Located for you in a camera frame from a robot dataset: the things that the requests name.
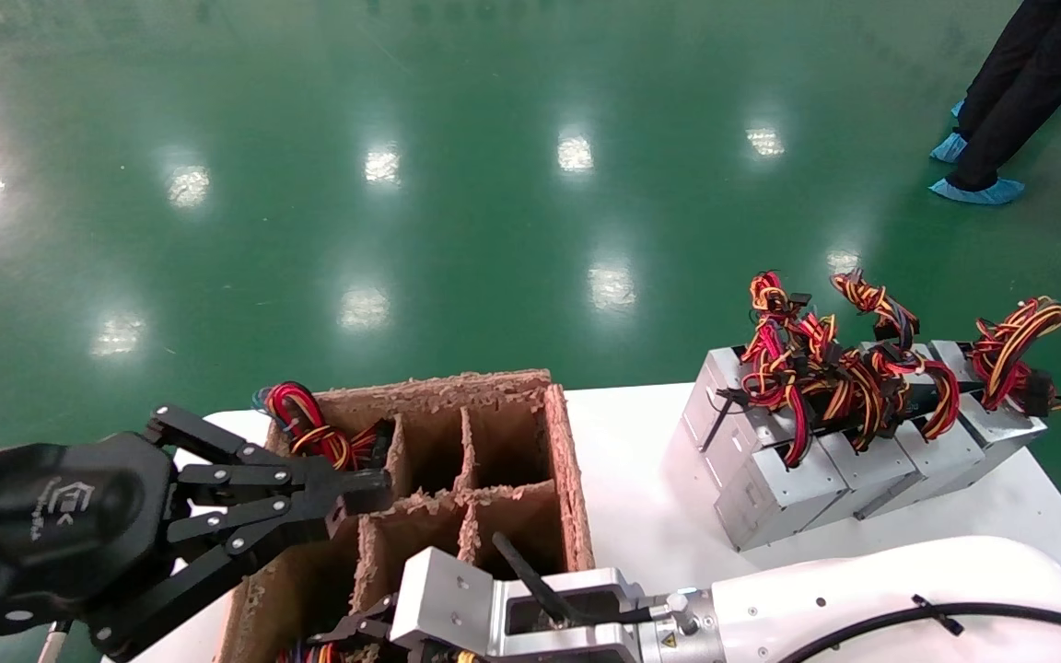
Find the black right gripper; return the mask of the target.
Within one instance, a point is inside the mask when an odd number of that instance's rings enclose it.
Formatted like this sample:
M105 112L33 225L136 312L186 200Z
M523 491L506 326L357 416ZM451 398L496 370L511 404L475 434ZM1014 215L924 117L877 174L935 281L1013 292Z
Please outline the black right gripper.
M367 645L389 642L394 621L396 593L388 593L363 611L346 614L327 633L308 638L308 645L317 649L358 650ZM534 597L514 599L507 604L505 633L543 633L601 622L613 622L624 612L623 601L614 593L573 593L563 596L571 607L571 617L555 620Z

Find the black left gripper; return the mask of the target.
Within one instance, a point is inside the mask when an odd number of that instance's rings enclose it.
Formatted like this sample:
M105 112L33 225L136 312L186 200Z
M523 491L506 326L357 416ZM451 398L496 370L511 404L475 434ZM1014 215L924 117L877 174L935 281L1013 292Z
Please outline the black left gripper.
M392 506L386 470L278 456L173 404L145 436L0 449L0 636L81 621L131 662L290 547ZM188 501L230 507L169 523Z

